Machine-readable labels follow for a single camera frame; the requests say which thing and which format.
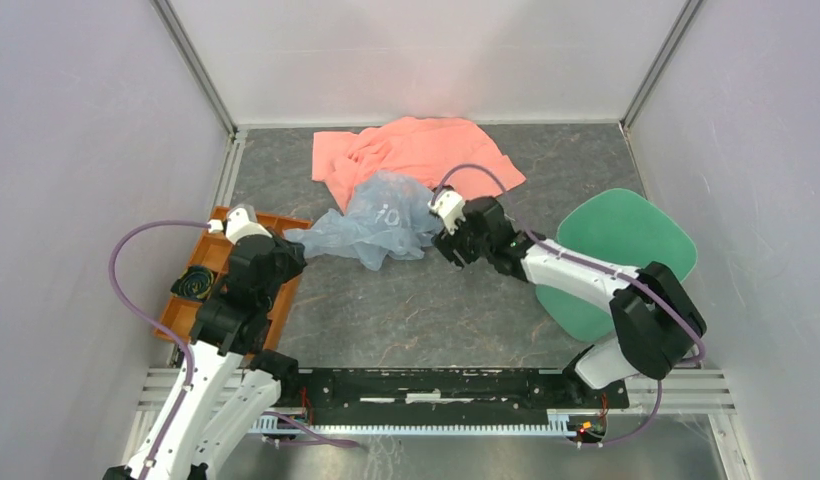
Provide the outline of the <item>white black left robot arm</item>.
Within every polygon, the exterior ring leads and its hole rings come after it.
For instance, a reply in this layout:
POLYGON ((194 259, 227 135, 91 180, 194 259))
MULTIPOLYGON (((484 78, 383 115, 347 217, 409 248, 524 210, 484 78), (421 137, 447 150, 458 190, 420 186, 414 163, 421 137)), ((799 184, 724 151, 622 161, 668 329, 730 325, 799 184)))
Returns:
POLYGON ((195 315, 184 362, 144 443, 107 479, 214 479, 233 448, 269 407, 300 394, 298 363, 272 350, 252 357, 233 399, 222 388, 268 323, 281 287, 306 266, 304 247, 268 231, 229 235, 233 248, 195 315))

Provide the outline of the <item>translucent blue trash bag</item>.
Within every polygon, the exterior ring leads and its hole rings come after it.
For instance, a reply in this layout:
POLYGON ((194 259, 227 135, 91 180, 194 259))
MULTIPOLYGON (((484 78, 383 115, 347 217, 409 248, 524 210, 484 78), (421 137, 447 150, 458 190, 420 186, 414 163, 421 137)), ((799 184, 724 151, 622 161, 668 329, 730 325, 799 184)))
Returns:
POLYGON ((328 210, 308 229, 288 229, 287 240, 307 258, 356 259, 377 271, 384 260, 419 260, 442 221, 430 213, 433 192, 410 176, 379 171, 357 185, 345 212, 328 210))

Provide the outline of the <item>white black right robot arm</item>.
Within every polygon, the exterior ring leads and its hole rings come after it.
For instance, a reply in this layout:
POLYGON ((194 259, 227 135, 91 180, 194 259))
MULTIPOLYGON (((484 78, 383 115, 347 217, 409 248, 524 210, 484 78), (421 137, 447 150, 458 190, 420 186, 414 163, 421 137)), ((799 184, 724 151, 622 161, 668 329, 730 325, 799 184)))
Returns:
POLYGON ((433 244, 463 268, 486 260, 498 273, 555 288, 610 315, 613 338, 582 351, 565 368, 566 400, 577 408, 598 401, 604 388, 635 375, 664 379, 704 350, 706 323, 671 269, 615 265, 569 250, 530 230, 519 230, 494 197, 465 200, 445 189, 429 210, 443 222, 433 244))

